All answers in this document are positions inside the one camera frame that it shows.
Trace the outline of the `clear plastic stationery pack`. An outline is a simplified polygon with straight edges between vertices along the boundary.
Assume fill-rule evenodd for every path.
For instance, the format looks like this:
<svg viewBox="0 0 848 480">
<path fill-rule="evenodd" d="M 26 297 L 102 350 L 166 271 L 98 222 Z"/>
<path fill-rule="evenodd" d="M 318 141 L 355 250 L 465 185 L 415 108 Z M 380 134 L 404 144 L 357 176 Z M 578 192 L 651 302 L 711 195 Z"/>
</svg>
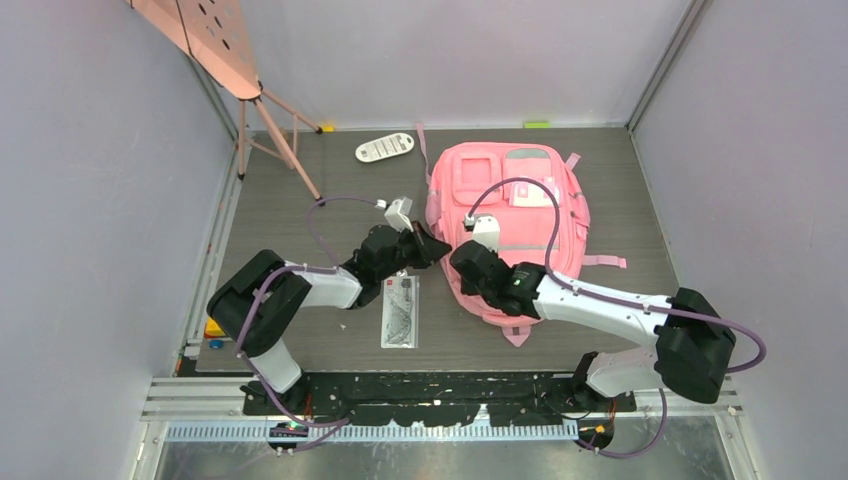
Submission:
<svg viewBox="0 0 848 480">
<path fill-rule="evenodd" d="M 382 348 L 418 347 L 419 284 L 415 275 L 396 275 L 383 282 Z"/>
</svg>

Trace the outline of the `pink student backpack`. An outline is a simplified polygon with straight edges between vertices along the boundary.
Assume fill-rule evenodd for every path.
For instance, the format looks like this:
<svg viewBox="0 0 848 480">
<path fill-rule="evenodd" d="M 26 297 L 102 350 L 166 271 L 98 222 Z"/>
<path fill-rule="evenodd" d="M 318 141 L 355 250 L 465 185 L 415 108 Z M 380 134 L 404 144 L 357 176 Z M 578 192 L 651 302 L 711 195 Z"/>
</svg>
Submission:
<svg viewBox="0 0 848 480">
<path fill-rule="evenodd" d="M 471 239 L 467 214 L 492 214 L 501 227 L 500 257 L 509 265 L 542 264 L 576 278 L 585 266 L 624 268 L 614 255 L 586 252 L 591 216 L 574 168 L 530 143 L 464 142 L 443 151 L 428 178 L 425 218 L 432 235 L 458 247 Z"/>
</svg>

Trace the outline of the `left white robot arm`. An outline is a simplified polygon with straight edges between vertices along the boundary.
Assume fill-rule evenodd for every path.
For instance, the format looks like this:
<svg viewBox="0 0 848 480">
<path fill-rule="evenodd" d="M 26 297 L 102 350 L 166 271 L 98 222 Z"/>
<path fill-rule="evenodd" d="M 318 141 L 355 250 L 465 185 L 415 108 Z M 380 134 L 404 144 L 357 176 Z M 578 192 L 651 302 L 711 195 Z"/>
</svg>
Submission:
<svg viewBox="0 0 848 480">
<path fill-rule="evenodd" d="M 403 231 L 388 225 L 371 228 L 351 257 L 334 267 L 298 264 L 263 249 L 218 287 L 206 313 L 237 343 L 236 351 L 269 387 L 270 403 L 293 414 L 307 398 L 299 381 L 302 369 L 283 340 L 297 313 L 312 307 L 360 309 L 397 272 L 427 269 L 451 250 L 417 221 Z"/>
</svg>

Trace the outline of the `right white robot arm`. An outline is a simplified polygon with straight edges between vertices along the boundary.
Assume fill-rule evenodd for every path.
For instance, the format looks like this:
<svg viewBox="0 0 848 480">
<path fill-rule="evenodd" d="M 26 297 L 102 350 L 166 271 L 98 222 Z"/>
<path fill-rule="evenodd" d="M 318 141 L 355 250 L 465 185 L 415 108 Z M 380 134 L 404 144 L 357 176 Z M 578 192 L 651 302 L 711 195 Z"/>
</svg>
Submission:
<svg viewBox="0 0 848 480">
<path fill-rule="evenodd" d="M 497 253 L 468 241 L 449 264 L 466 294 L 508 317 L 563 321 L 600 330 L 634 343 L 613 354 L 588 352 L 570 381 L 570 396 L 596 410 L 624 393 L 669 389 L 693 402 L 717 401 L 736 344 L 697 291 L 673 297 L 634 294 L 550 273 L 539 264 L 508 265 Z"/>
</svg>

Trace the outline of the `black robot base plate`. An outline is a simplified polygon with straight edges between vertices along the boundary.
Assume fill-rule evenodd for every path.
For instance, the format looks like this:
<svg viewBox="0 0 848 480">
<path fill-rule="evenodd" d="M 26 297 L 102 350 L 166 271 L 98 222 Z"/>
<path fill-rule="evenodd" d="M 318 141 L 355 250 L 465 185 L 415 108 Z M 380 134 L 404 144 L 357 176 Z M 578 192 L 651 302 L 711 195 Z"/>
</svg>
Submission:
<svg viewBox="0 0 848 480">
<path fill-rule="evenodd" d="M 307 372 L 276 397 L 257 380 L 240 389 L 248 416 L 276 415 L 282 403 L 318 423 L 354 426 L 465 426 L 481 413 L 497 427 L 542 426 L 636 409 L 630 394 L 604 400 L 579 392 L 568 372 Z"/>
</svg>

